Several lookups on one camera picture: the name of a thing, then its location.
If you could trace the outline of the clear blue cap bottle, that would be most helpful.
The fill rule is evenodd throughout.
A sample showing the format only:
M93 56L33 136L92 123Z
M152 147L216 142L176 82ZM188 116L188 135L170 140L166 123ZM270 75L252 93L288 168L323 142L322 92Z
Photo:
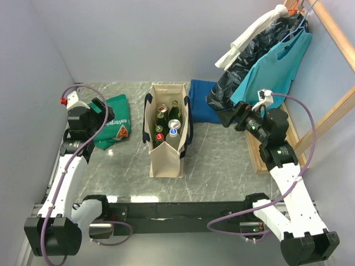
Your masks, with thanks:
M166 137L166 142L175 150L179 149L181 137L177 129L170 129Z

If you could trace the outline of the red cap cola bottle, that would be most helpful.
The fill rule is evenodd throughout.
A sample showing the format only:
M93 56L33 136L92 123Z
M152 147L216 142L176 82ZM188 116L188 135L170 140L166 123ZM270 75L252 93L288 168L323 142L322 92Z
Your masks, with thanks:
M154 148L157 148L164 142L164 134L159 132L155 135Z

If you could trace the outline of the beige canvas tote bag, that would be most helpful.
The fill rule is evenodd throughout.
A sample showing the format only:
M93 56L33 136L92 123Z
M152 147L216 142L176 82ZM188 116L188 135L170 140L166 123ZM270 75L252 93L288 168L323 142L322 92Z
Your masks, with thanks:
M181 140L179 149L175 150L166 142L170 128L164 131L164 142L154 148L157 107L160 104L168 106L165 113L169 122L169 112L172 101L179 102L182 116L181 129L178 131ZM144 100L143 143L148 145L150 156L151 178L182 178L184 175L184 158L187 147L193 140L193 121L190 98L186 94L185 84L152 84Z

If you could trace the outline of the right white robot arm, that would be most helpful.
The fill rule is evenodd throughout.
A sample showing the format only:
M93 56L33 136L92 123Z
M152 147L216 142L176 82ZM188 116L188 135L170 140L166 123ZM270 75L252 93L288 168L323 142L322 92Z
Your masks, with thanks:
M251 105L239 102L230 110L217 113L223 127L233 121L236 131L248 131L260 142L259 153L281 192L288 216L275 203L261 195L246 198L246 219L258 218L279 239L282 255L288 265L304 265L327 260L340 244L336 232L330 232L321 220L302 179L302 168L292 146L286 140L288 114L265 106L253 111Z

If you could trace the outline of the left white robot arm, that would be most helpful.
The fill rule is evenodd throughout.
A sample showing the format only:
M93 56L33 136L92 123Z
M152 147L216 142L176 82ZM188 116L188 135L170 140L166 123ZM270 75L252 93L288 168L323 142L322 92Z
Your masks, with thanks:
M96 220L106 222L111 215L108 200L103 195L86 196L77 209L73 208L80 179L94 150L93 136L104 122L115 118L113 109L98 98L92 106L69 96L64 99L68 111L68 127L59 149L59 165L47 199L34 218L24 224L34 255L76 255L83 234Z

